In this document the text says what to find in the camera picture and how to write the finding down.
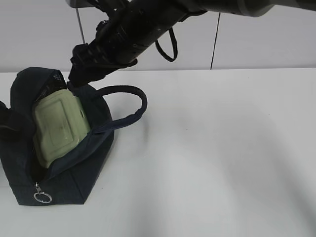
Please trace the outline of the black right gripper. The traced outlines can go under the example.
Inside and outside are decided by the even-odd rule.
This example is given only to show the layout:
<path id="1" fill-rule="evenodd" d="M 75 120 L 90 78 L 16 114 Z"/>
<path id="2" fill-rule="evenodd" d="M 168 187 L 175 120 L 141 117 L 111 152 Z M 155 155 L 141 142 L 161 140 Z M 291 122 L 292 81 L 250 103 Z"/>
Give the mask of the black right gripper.
<path id="1" fill-rule="evenodd" d="M 76 45 L 72 51 L 72 68 L 68 79 L 73 86 L 84 86 L 104 79 L 107 75 L 137 64 L 137 59 L 128 64 L 110 62 L 104 54 L 91 50 L 89 44 Z"/>

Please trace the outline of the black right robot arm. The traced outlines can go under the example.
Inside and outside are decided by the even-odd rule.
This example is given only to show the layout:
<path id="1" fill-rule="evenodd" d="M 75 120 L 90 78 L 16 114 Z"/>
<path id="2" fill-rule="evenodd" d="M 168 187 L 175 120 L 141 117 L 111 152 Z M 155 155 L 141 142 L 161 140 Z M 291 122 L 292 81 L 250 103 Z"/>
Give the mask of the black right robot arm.
<path id="1" fill-rule="evenodd" d="M 274 6 L 315 10 L 313 0 L 71 0 L 75 8 L 94 7 L 108 16 L 92 42 L 74 47 L 69 80 L 75 87 L 104 79 L 137 64 L 137 59 L 169 33 L 177 50 L 173 26 L 207 12 L 260 17 Z"/>

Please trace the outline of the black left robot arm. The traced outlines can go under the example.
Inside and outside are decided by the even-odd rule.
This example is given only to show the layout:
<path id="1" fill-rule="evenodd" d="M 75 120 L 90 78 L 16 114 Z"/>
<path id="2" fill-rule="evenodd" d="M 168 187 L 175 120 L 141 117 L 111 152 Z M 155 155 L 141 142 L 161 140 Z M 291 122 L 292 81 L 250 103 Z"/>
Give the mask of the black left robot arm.
<path id="1" fill-rule="evenodd" d="M 14 141 L 20 136 L 21 126 L 18 115 L 0 102 L 0 139 L 3 141 Z"/>

